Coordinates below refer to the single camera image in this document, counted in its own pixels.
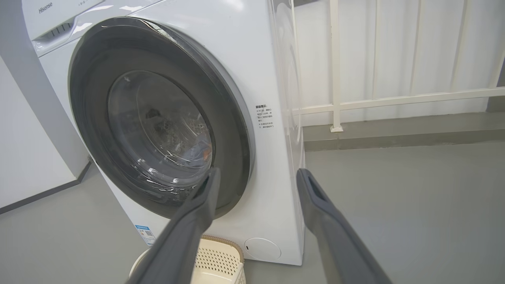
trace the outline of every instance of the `front-loading washing machine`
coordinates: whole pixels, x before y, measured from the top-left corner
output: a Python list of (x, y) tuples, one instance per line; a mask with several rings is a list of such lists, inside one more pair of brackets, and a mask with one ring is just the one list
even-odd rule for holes
[(47, 1), (23, 0), (30, 40), (146, 243), (218, 167), (206, 234), (249, 259), (301, 265), (292, 2)]

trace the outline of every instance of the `hisense logo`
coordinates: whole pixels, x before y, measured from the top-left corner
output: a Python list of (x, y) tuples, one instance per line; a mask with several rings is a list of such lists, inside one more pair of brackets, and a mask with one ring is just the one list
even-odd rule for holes
[(52, 6), (53, 6), (53, 2), (51, 2), (51, 3), (47, 4), (46, 6), (38, 9), (38, 13), (40, 14), (40, 13), (44, 12), (45, 10), (51, 8)]

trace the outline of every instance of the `blue and white sticker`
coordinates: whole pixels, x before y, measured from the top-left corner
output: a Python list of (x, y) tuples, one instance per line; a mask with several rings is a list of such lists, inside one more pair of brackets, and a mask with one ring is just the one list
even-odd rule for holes
[(148, 246), (152, 246), (155, 244), (156, 241), (155, 235), (153, 234), (153, 232), (151, 232), (149, 227), (139, 225), (135, 225), (135, 227), (137, 228), (137, 231), (140, 233), (140, 235), (142, 236), (142, 238), (144, 239), (145, 243)]

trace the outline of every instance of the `door glass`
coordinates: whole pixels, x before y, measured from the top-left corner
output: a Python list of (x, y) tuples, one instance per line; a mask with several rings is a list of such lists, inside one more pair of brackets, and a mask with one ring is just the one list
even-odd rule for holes
[(193, 101), (165, 77), (125, 73), (110, 90), (108, 108), (114, 136), (139, 178), (152, 182), (151, 194), (186, 196), (210, 168), (209, 129)]

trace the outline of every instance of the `concrete ledge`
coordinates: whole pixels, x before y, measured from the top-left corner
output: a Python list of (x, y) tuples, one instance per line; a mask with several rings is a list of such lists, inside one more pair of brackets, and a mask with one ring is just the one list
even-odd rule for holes
[(304, 127), (305, 151), (455, 145), (505, 141), (505, 113), (465, 113)]

